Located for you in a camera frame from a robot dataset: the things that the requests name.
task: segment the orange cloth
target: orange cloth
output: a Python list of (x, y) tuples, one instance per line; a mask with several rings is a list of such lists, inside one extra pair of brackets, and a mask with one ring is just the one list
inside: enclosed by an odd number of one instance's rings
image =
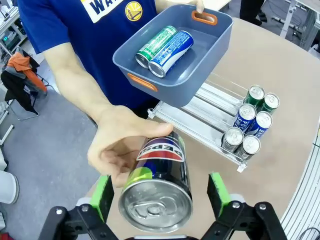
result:
[(28, 56), (23, 56), (20, 52), (16, 52), (10, 57), (7, 65), (15, 68), (16, 71), (22, 71), (26, 77), (33, 82), (33, 84), (35, 84), (42, 91), (47, 92), (47, 87), (45, 84), (31, 70), (30, 58)]

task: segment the screw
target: screw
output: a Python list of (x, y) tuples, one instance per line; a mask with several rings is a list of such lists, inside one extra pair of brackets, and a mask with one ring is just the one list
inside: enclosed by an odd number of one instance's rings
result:
[(89, 210), (89, 207), (87, 205), (82, 206), (81, 208), (82, 212), (87, 212)]
[(234, 202), (234, 203), (232, 203), (232, 207), (234, 209), (238, 209), (238, 208), (240, 208), (240, 204), (238, 202)]
[(58, 215), (60, 215), (60, 214), (63, 213), (63, 211), (62, 211), (61, 209), (57, 208), (56, 211), (55, 211), (55, 213), (58, 214)]
[(265, 204), (260, 204), (259, 209), (266, 210), (267, 206)]

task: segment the gray plastic basket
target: gray plastic basket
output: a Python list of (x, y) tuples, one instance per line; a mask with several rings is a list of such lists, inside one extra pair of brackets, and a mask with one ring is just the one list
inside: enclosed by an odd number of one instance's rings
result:
[[(129, 38), (113, 55), (113, 62), (130, 83), (173, 107), (189, 103), (200, 86), (229, 47), (232, 18), (222, 12), (204, 10), (204, 16), (214, 22), (198, 18), (196, 7), (179, 4), (167, 8)], [(182, 56), (164, 78), (141, 67), (136, 52), (165, 26), (189, 32), (193, 46)]]

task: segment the black can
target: black can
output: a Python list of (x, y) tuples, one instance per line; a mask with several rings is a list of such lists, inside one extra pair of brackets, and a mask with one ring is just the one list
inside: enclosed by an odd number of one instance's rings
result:
[(192, 195), (185, 144), (176, 132), (146, 140), (118, 206), (128, 222), (146, 232), (173, 232), (188, 221)]

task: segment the can rack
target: can rack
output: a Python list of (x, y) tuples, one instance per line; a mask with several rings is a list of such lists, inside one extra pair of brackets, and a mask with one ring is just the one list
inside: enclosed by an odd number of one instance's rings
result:
[(211, 73), (191, 101), (176, 108), (161, 101), (148, 110), (149, 118), (171, 123), (174, 127), (238, 165), (242, 173), (247, 161), (221, 147), (224, 132), (233, 126), (234, 117), (248, 90)]

